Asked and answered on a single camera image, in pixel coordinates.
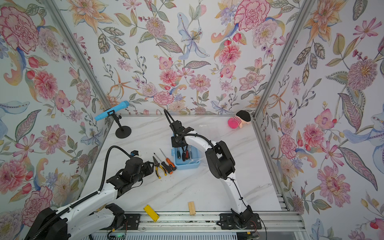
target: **floral wallpaper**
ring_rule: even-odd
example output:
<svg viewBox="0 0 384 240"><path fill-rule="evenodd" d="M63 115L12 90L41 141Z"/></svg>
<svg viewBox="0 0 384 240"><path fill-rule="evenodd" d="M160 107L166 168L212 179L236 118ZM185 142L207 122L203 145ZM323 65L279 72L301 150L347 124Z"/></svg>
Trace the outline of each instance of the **floral wallpaper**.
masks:
<svg viewBox="0 0 384 240"><path fill-rule="evenodd" d="M380 0L316 0L257 118L313 240L384 240Z"/></svg>
<svg viewBox="0 0 384 240"><path fill-rule="evenodd" d="M129 101L129 114L254 114L300 8L300 0L56 3L109 101Z"/></svg>
<svg viewBox="0 0 384 240"><path fill-rule="evenodd" d="M108 130L72 54L40 1L0 0L0 240L77 199Z"/></svg>

